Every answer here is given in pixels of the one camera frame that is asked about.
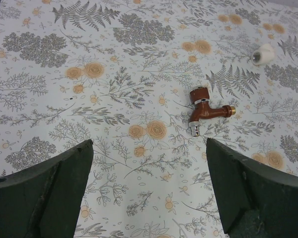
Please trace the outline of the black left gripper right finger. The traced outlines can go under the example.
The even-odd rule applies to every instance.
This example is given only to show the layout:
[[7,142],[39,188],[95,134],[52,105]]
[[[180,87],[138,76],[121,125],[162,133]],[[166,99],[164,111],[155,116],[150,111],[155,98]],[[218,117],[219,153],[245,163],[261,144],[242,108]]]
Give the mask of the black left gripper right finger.
[[225,234],[298,238],[298,177],[248,158],[215,139],[206,154]]

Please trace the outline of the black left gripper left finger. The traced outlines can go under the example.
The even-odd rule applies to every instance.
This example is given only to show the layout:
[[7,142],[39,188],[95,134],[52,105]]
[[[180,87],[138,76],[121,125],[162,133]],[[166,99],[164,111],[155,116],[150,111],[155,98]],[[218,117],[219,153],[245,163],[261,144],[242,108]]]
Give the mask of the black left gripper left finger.
[[0,178],[0,238],[72,238],[93,142]]

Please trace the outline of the white pipe elbow fitting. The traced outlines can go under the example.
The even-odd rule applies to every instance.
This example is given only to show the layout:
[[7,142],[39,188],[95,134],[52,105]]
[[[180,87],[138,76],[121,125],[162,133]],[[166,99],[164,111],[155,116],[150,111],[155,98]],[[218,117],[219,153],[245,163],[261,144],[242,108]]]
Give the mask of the white pipe elbow fitting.
[[269,64],[275,58],[275,50],[270,44],[264,44],[251,55],[254,65]]

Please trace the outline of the floral patterned table mat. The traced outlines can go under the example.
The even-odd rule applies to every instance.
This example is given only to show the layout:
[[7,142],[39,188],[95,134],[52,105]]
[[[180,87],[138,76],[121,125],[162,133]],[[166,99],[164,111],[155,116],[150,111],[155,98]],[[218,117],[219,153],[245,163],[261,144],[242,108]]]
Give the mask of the floral patterned table mat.
[[[254,65],[264,44],[269,64]],[[208,88],[229,118],[188,122]],[[266,0],[3,0],[0,177],[91,139],[76,238],[223,238],[206,142],[298,176],[298,8]]]

